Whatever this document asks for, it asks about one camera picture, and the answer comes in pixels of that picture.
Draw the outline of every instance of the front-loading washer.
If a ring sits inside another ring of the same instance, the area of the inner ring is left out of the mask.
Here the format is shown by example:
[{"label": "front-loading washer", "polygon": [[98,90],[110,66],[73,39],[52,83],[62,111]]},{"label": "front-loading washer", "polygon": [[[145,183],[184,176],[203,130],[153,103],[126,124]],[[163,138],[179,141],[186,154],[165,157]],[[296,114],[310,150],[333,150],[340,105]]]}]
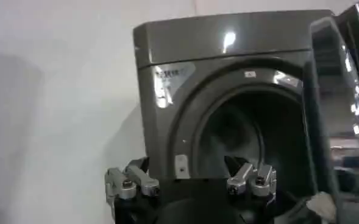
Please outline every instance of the front-loading washer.
[{"label": "front-loading washer", "polygon": [[229,175],[225,156],[267,163],[278,187],[313,192],[302,122],[309,25],[328,10],[172,19],[134,29],[149,174]]}]

